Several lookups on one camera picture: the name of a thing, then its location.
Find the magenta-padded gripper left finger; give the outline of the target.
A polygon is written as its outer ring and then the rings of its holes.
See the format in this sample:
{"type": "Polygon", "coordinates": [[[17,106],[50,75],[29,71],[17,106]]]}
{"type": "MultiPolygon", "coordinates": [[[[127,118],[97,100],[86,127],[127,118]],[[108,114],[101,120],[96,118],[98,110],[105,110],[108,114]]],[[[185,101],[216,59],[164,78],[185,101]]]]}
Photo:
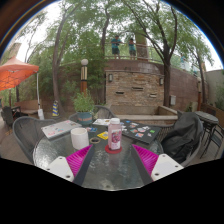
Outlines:
{"type": "Polygon", "coordinates": [[[94,152],[94,146],[89,145],[68,157],[59,156],[47,166],[46,170],[81,186],[94,152]]]}

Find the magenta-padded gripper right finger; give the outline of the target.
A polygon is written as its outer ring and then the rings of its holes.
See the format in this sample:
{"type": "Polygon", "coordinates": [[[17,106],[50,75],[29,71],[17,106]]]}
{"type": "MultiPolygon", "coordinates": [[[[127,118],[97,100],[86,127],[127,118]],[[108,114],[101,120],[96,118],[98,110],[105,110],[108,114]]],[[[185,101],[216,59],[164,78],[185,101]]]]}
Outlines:
{"type": "Polygon", "coordinates": [[[144,185],[183,169],[182,165],[167,154],[157,155],[138,145],[131,146],[131,155],[144,185]]]}

